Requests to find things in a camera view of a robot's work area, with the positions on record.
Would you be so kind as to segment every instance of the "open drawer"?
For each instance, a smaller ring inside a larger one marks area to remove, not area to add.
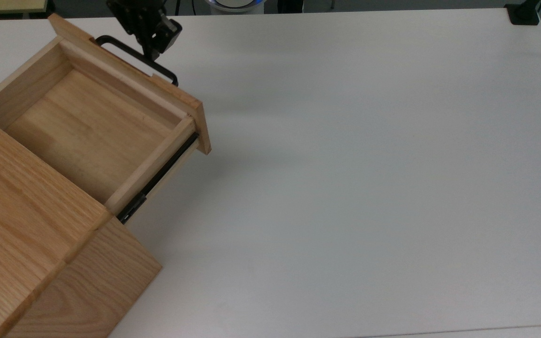
[[[49,21],[58,36],[0,84],[0,128],[126,221],[173,164],[210,152],[202,104]]]

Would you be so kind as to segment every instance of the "black object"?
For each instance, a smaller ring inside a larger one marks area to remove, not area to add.
[[[278,0],[277,10],[281,13],[302,13],[304,0]]]
[[[505,5],[504,8],[509,12],[510,23],[513,25],[537,26],[540,22],[540,18],[537,16],[539,9],[535,10],[538,2],[540,0],[526,0],[520,5]]]
[[[174,84],[175,86],[178,86],[177,76],[174,73],[172,73],[172,71],[164,68],[163,66],[160,66],[155,61],[148,59],[144,55],[139,54],[138,51],[135,51],[135,49],[125,45],[121,41],[118,41],[116,38],[111,37],[111,36],[100,36],[97,39],[95,39],[95,42],[100,46],[103,45],[104,43],[111,43],[112,45],[115,45],[116,47],[122,49],[122,51],[126,52],[130,56],[133,56],[137,60],[159,71],[165,77],[168,77],[170,81],[172,81],[172,84]]]
[[[174,153],[173,156],[166,162],[163,167],[154,175],[154,177],[146,184],[146,186],[143,187],[143,189],[133,197],[133,199],[129,202],[129,204],[122,209],[122,211],[116,216],[118,220],[125,224],[126,221],[133,216],[133,214],[139,209],[139,207],[147,200],[147,195],[152,189],[158,184],[158,182],[166,175],[168,170],[172,168],[174,163],[178,161],[181,156],[187,151],[191,145],[196,141],[196,139],[199,137],[198,133],[193,133],[191,136],[183,143],[183,145],[177,150],[176,153]]]
[[[163,0],[107,0],[106,4],[127,34],[135,34],[143,55],[152,61],[167,51],[183,30],[166,17]]]

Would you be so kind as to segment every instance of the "light wooden surface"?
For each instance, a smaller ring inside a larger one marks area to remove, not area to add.
[[[143,96],[149,98],[154,105],[154,107],[150,105],[149,108],[159,111],[155,108],[155,105],[159,105],[163,108],[159,114],[174,121],[175,124],[186,115],[192,116],[201,138],[200,150],[205,154],[210,152],[210,138],[201,101],[157,75],[152,77],[144,75],[118,56],[97,47],[92,36],[77,30],[58,15],[51,15],[49,21],[56,33],[70,42],[63,43],[62,46],[75,68],[83,69],[85,74],[99,77],[100,81],[113,83],[116,89],[128,96],[138,92],[142,96],[140,100],[143,100]]]
[[[101,203],[170,130],[79,71],[71,71],[6,132]]]
[[[54,27],[55,32],[70,42],[70,44],[66,44],[68,49],[66,54],[77,56],[76,58],[71,58],[71,61],[75,62],[75,67],[80,68],[81,62],[85,61],[89,64],[94,64],[97,68],[104,70],[109,76],[114,77],[119,82],[118,85],[126,84],[130,88],[133,88],[133,91],[137,90],[140,94],[147,96],[167,109],[167,111],[172,112],[178,120],[187,116],[184,111],[176,107],[174,104],[176,99],[171,94],[153,84],[148,80],[148,76],[144,75],[144,73],[135,67],[96,45],[92,36],[79,30],[58,15],[50,15],[48,19]]]
[[[0,14],[44,12],[47,0],[0,0]]]
[[[126,227],[112,218],[6,337],[107,337],[160,269]]]
[[[114,214],[193,131],[210,151],[200,101],[49,21],[59,36],[0,84],[0,128]]]
[[[124,206],[153,178],[166,162],[177,152],[185,141],[195,132],[193,118],[185,117],[157,147],[148,153],[122,185],[118,186],[105,206],[113,214],[118,214]],[[172,167],[178,169],[182,163],[175,163]]]
[[[111,217],[0,130],[0,334]]]
[[[212,146],[210,145],[210,135],[208,135],[208,125],[206,125],[204,104],[202,101],[180,90],[178,87],[172,85],[172,83],[169,83],[156,74],[152,75],[150,80],[152,83],[160,86],[160,88],[170,92],[172,96],[176,98],[176,105],[178,105],[189,116],[193,117],[195,120],[196,131],[200,135],[198,137],[200,139],[200,145],[198,148],[204,154],[209,154],[210,151],[212,151]]]
[[[0,83],[0,128],[5,129],[71,71],[54,38]]]

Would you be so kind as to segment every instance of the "black handle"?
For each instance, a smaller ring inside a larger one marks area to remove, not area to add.
[[[150,60],[150,59],[146,58],[145,56],[141,55],[141,53],[139,53],[138,51],[135,51],[135,49],[133,49],[131,47],[128,47],[127,45],[125,45],[121,41],[118,41],[116,38],[111,37],[111,36],[100,36],[97,39],[95,39],[95,42],[100,46],[103,45],[104,43],[111,43],[112,45],[115,45],[116,47],[122,49],[122,51],[126,52],[130,56],[133,56],[133,58],[136,58],[137,60],[143,62],[144,64],[146,64],[146,65],[152,67],[153,69],[159,71],[160,74],[164,75],[165,77],[168,77],[168,79],[170,79],[170,81],[172,81],[172,84],[174,84],[175,86],[178,86],[177,76],[174,75],[174,73],[172,73],[172,71],[164,68],[163,66],[160,66],[159,64],[157,64],[153,60]]]

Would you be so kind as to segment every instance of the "black bracket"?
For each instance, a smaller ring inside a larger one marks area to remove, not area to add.
[[[125,224],[126,221],[133,216],[133,214],[141,207],[141,205],[146,201],[147,195],[152,189],[160,182],[160,180],[166,175],[168,170],[172,168],[174,163],[183,156],[183,154],[195,143],[196,139],[199,137],[198,133],[193,133],[191,136],[183,143],[183,145],[178,148],[177,152],[171,156],[171,158],[166,162],[163,167],[154,175],[154,177],[143,187],[143,189],[133,197],[129,204],[122,209],[122,211],[116,216],[122,224]]]
[[[174,73],[172,73],[172,71],[164,68],[163,66],[160,66],[155,61],[146,58],[144,55],[142,55],[138,51],[135,51],[135,49],[125,45],[124,43],[117,40],[116,38],[111,37],[111,36],[100,36],[97,39],[95,39],[95,42],[100,46],[103,45],[104,43],[111,43],[112,45],[115,45],[116,47],[121,49],[123,52],[129,54],[130,56],[133,56],[133,58],[136,58],[137,60],[143,62],[144,64],[146,64],[146,65],[152,67],[153,69],[159,71],[160,74],[164,75],[165,77],[168,77],[168,79],[170,79],[170,81],[172,81],[172,84],[174,84],[175,86],[178,86],[177,76],[174,75]]]
[[[505,5],[504,8],[509,12],[510,23],[513,25],[537,26],[540,23],[540,18],[537,15],[539,9],[535,10],[538,2],[540,0],[526,0],[520,5]]]

